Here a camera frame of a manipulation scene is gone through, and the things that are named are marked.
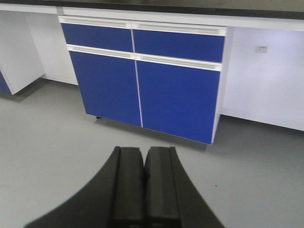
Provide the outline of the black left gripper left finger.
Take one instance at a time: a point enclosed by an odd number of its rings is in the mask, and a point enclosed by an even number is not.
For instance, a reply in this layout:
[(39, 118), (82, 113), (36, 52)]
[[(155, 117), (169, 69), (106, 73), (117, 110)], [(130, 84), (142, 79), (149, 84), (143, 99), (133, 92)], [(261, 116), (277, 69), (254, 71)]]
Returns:
[(116, 146), (97, 174), (74, 196), (28, 228), (142, 228), (143, 157)]

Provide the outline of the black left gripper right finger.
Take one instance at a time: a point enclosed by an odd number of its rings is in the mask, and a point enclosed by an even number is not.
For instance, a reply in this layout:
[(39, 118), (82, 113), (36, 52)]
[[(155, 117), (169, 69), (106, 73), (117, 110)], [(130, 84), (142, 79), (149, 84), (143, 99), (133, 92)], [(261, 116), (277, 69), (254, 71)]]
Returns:
[(187, 175), (175, 147), (151, 147), (145, 175), (147, 227), (223, 227)]

